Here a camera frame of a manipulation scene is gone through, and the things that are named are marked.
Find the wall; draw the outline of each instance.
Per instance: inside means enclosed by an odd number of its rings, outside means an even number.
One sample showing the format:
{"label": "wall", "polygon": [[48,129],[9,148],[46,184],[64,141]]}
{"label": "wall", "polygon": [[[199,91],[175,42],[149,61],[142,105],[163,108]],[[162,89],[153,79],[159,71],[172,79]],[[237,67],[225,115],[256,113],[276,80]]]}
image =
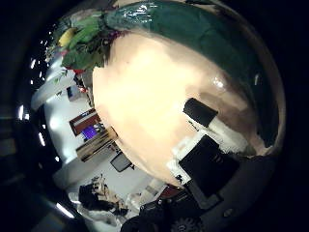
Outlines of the wall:
{"label": "wall", "polygon": [[89,109],[86,99],[69,101],[66,91],[61,96],[50,98],[44,105],[51,140],[64,164],[77,157],[75,149],[84,142],[81,134],[73,134],[69,121]]}
{"label": "wall", "polygon": [[[110,161],[115,156],[116,153],[110,153],[103,150],[101,154],[96,155],[84,163],[80,160],[74,160],[69,163],[69,165],[74,164],[75,167],[71,166],[69,173],[66,173],[66,175],[64,173],[59,175],[60,173],[58,173],[59,177],[63,177],[59,178],[59,180],[64,181],[66,176],[78,176],[78,181],[74,182],[74,184],[66,189],[67,193],[78,192],[79,186],[89,184],[93,177],[102,174],[108,187],[126,200],[128,194],[141,192],[153,177],[138,168],[133,170],[129,167],[121,173],[117,172],[110,164]],[[118,232],[121,229],[120,225],[112,227],[102,221],[89,221],[85,219],[85,222],[88,229],[92,232]]]}

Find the yellow flower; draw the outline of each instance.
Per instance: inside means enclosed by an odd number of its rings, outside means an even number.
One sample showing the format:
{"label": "yellow flower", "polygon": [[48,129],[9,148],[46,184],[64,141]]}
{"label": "yellow flower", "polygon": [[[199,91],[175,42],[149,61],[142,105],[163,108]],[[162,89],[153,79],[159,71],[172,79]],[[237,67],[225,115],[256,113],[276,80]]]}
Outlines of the yellow flower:
{"label": "yellow flower", "polygon": [[62,34],[59,40],[59,46],[67,45],[70,42],[71,38],[74,36],[75,30],[75,28],[70,28],[64,34]]}

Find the ceiling light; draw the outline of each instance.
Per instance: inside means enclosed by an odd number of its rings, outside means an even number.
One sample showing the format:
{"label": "ceiling light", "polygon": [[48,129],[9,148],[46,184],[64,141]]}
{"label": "ceiling light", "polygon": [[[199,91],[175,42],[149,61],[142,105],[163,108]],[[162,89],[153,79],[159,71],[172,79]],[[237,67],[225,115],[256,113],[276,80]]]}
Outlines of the ceiling light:
{"label": "ceiling light", "polygon": [[22,116],[23,116],[23,105],[21,105],[18,110],[18,118],[20,120],[22,120]]}
{"label": "ceiling light", "polygon": [[42,146],[44,147],[45,146],[45,141],[44,141],[41,133],[39,133],[39,139],[40,139],[40,142],[41,142]]}
{"label": "ceiling light", "polygon": [[57,130],[57,128],[59,127],[60,125],[60,121],[57,117],[53,116],[50,118],[49,120],[49,127],[52,129],[52,130]]}
{"label": "ceiling light", "polygon": [[214,79],[213,84],[215,84],[219,88],[223,88],[224,84],[217,77]]}
{"label": "ceiling light", "polygon": [[59,203],[57,203],[57,208],[66,216],[68,216],[69,218],[74,218],[73,214],[71,214],[65,207],[63,207],[62,205],[60,205]]}
{"label": "ceiling light", "polygon": [[36,59],[34,59],[32,62],[31,62],[31,65],[30,65],[30,69],[33,69],[35,67],[35,64],[36,64]]}

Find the person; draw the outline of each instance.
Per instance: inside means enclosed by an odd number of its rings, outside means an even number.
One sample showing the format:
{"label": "person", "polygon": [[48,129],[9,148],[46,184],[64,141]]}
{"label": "person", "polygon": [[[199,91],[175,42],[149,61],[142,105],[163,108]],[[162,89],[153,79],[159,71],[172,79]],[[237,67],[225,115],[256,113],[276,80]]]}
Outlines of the person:
{"label": "person", "polygon": [[100,174],[91,184],[79,187],[78,193],[69,193],[70,201],[77,205],[77,212],[90,220],[101,220],[112,226],[126,221],[128,213],[124,200],[110,190]]}
{"label": "person", "polygon": [[155,178],[181,186],[167,163],[197,131],[183,114],[188,99],[241,134],[253,148],[248,157],[280,147],[279,73],[258,35],[230,10],[142,1],[58,29],[70,34],[62,65],[94,70],[98,116],[128,159]]}

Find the monitor screen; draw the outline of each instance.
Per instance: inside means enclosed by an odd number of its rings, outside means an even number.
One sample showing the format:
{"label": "monitor screen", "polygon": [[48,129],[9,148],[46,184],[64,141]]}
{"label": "monitor screen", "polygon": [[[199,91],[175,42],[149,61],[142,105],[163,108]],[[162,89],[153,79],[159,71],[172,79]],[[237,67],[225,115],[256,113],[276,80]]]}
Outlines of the monitor screen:
{"label": "monitor screen", "polygon": [[110,163],[118,172],[122,172],[132,165],[131,161],[124,155],[124,153],[118,154],[110,161]]}
{"label": "monitor screen", "polygon": [[79,135],[86,130],[87,127],[98,122],[100,122],[100,118],[96,110],[92,108],[70,120],[70,127],[75,135]]}
{"label": "monitor screen", "polygon": [[82,133],[84,134],[84,136],[88,139],[91,139],[92,137],[94,137],[97,134],[97,131],[95,129],[94,126],[88,126],[87,128],[85,128]]}

